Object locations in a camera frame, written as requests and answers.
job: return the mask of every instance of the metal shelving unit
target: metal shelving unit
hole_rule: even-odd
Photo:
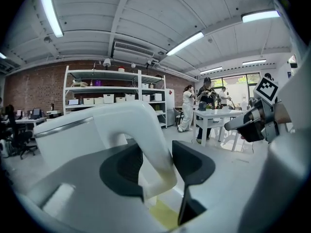
[[[116,81],[129,81],[132,82],[133,87],[125,86],[86,86],[86,87],[66,87],[67,77],[71,75],[74,79],[81,80],[116,80]],[[142,83],[153,83],[156,84],[160,81],[164,82],[164,85],[161,89],[157,88],[142,88]],[[90,108],[95,106],[100,106],[102,104],[80,104],[80,105],[67,105],[66,104],[66,94],[71,92],[73,94],[85,94],[85,93],[138,93],[138,100],[142,100],[142,94],[154,94],[162,93],[164,101],[151,101],[149,104],[159,104],[162,113],[156,113],[158,118],[161,118],[159,122],[161,127],[167,128],[167,106],[166,106],[166,97],[165,97],[165,88],[166,81],[165,76],[163,78],[153,77],[148,75],[141,74],[141,71],[138,70],[138,73],[131,72],[118,72],[118,71],[109,71],[109,70],[69,70],[69,66],[66,68],[65,78],[64,78],[64,89],[63,89],[63,109],[64,115],[70,113],[71,109],[76,108]]]

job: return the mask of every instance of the table leg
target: table leg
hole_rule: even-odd
[[[203,132],[202,132],[202,142],[201,142],[201,145],[203,147],[205,147],[205,144],[206,144],[206,134],[207,134],[207,122],[208,122],[208,119],[206,117],[203,118]]]
[[[222,127],[220,127],[220,130],[219,130],[219,137],[218,137],[219,142],[221,142],[221,137],[222,137],[223,131],[224,131],[224,127],[222,126]]]
[[[193,113],[193,143],[196,141],[196,114]]]
[[[238,132],[235,130],[235,138],[234,138],[234,142],[233,142],[233,146],[232,146],[232,150],[231,150],[231,151],[235,151],[235,147],[236,147],[236,145],[237,145],[238,138],[239,138],[239,134],[238,134]]]

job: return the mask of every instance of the white storage box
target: white storage box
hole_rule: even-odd
[[[162,101],[162,94],[161,93],[155,93],[154,97],[155,97],[155,100],[153,100],[153,101]]]
[[[133,101],[135,100],[135,94],[125,94],[126,101]]]
[[[104,103],[114,103],[114,94],[104,94]]]
[[[78,99],[69,99],[68,100],[68,105],[78,105],[79,100]]]
[[[94,99],[83,99],[83,104],[94,104]]]
[[[125,98],[116,98],[116,103],[125,102]]]
[[[142,100],[145,102],[150,102],[150,95],[142,95]]]
[[[104,98],[94,98],[94,104],[103,104]]]

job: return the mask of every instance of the shelf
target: shelf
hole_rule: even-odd
[[[147,103],[165,103],[165,101],[151,101],[151,102],[147,102]]]
[[[101,106],[102,104],[78,104],[78,105],[66,105],[66,109],[75,109],[75,108],[89,108],[89,107],[95,107],[95,106]]]
[[[108,71],[108,70],[69,70],[75,79],[82,80],[123,80],[132,81],[134,78],[138,77],[137,73],[131,72],[118,72],[118,71]]]
[[[137,87],[122,87],[122,86],[87,86],[87,87],[66,87],[66,91],[75,93],[97,93],[97,92],[134,92]]]
[[[151,89],[151,88],[145,88],[142,89],[143,93],[154,93],[154,92],[165,92],[164,89]]]
[[[157,83],[161,80],[164,80],[163,78],[158,78],[154,76],[149,76],[149,75],[141,75],[141,82],[142,83]]]

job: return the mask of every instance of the ceiling beam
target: ceiling beam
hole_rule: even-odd
[[[119,1],[118,7],[117,7],[117,10],[115,13],[115,17],[113,18],[111,33],[115,33],[117,30],[117,26],[118,26],[119,20],[122,16],[122,12],[123,12],[123,9],[126,5],[126,2],[127,2],[127,0],[120,0]],[[110,39],[109,39],[109,46],[108,46],[108,56],[111,56],[113,41],[114,41],[114,34],[111,34]]]
[[[16,69],[15,66],[11,65],[10,63],[7,63],[7,62],[6,62],[5,60],[3,60],[3,59],[0,59],[0,64],[6,67],[5,71],[7,71],[7,70],[10,69],[10,68],[12,68],[13,70]]]
[[[217,63],[221,63],[221,62],[225,62],[225,61],[229,61],[229,60],[235,60],[235,59],[240,59],[240,58],[246,58],[246,57],[251,57],[251,56],[256,56],[256,55],[260,55],[261,49],[259,50],[255,50],[255,51],[248,51],[248,52],[242,52],[242,53],[238,53],[238,54],[234,54],[234,55],[229,55],[229,56],[224,56],[218,59],[214,59],[214,60],[210,60],[210,61],[206,61],[204,63],[198,64],[196,65],[194,68],[195,69],[200,69],[200,68],[204,68],[210,65],[214,65]],[[273,48],[273,49],[264,49],[262,54],[273,54],[273,53],[290,53],[291,49],[290,48]],[[187,73],[193,71],[193,68],[187,68],[185,70],[183,70],[183,73]]]
[[[155,45],[149,41],[145,41],[145,40],[142,40],[142,39],[139,39],[139,38],[136,38],[136,37],[133,37],[133,36],[130,36],[130,35],[126,35],[126,34],[122,34],[122,33],[112,33],[110,31],[103,31],[103,30],[67,30],[67,31],[64,31],[64,33],[66,33],[66,35],[68,34],[71,34],[71,33],[103,33],[103,34],[112,34],[114,36],[119,36],[120,38],[125,38],[127,41],[138,41],[140,44],[142,44],[143,46],[144,45],[148,45],[152,48],[157,48],[159,50],[162,50],[164,52],[167,51],[167,49],[164,49],[158,45]],[[36,41],[38,38],[35,38],[35,39],[31,39],[29,41],[26,41],[26,42],[23,42],[21,44],[19,44],[18,46],[16,47],[27,47],[27,44],[33,42],[33,41]]]
[[[69,55],[69,56],[60,56],[59,58],[55,58],[55,57],[51,57],[48,60],[47,59],[41,59],[32,63],[29,63],[27,65],[24,65],[22,68],[15,70],[13,72],[8,73],[8,76],[20,72],[20,71],[24,71],[27,69],[31,69],[33,67],[37,67],[37,66],[42,66],[42,65],[48,65],[48,64],[53,64],[53,63],[61,63],[61,62],[66,62],[66,61],[77,61],[77,60],[91,60],[91,61],[98,61],[98,60],[103,60],[104,58],[106,58],[107,56],[101,56],[101,55]],[[127,62],[127,61],[122,61],[122,60],[116,60],[116,59],[111,59],[111,61],[115,61],[115,62],[121,62],[121,63],[127,63],[127,64],[131,64],[131,62]],[[187,75],[184,73],[181,73],[179,71],[173,70],[169,67],[164,67],[161,65],[156,65],[155,67],[153,67],[153,69],[157,69],[159,71],[165,72],[165,73],[169,73],[172,74],[174,76],[183,78],[183,79],[187,79],[189,81],[192,82],[197,82],[198,80]]]
[[[202,24],[202,27],[206,27],[206,24],[202,21],[202,19],[198,16],[198,14],[184,1],[184,0],[178,0],[182,5],[184,5],[197,20]]]
[[[260,55],[262,55],[263,50],[264,50],[264,48],[265,48],[266,45],[267,45],[267,41],[268,41],[268,39],[269,39],[269,35],[270,35],[271,28],[272,28],[272,20],[270,19],[270,27],[269,27],[269,30],[268,30],[268,32],[267,32],[267,36],[266,36],[265,41],[264,41],[264,44],[263,44],[263,46],[262,46]]]
[[[3,53],[8,59],[15,62],[18,65],[24,65],[26,62],[18,57],[15,53],[11,52],[7,48],[1,48],[1,53]]]
[[[59,52],[57,50],[57,48],[55,47],[55,45],[53,44],[52,41],[50,42],[45,42],[44,38],[47,37],[48,35],[46,34],[46,29],[43,28],[40,19],[39,19],[39,15],[36,11],[36,5],[33,4],[34,1],[32,1],[31,6],[29,6],[27,15],[29,15],[29,23],[33,29],[33,31],[35,32],[35,34],[40,38],[41,42],[45,45],[45,47],[49,50],[49,52],[53,55],[53,56],[58,56]]]
[[[241,17],[233,17],[230,19],[226,19],[226,20],[217,22],[216,24],[211,25],[211,26],[201,30],[201,32],[204,34],[204,36],[207,36],[209,34],[213,34],[217,31],[226,29],[228,27],[235,26],[235,25],[240,24],[240,23],[242,23]],[[168,58],[168,56],[165,56],[162,60],[160,60],[160,63],[162,63],[166,58]],[[193,65],[191,65],[190,63],[189,63],[189,65],[190,65],[189,69],[196,70],[196,68]]]

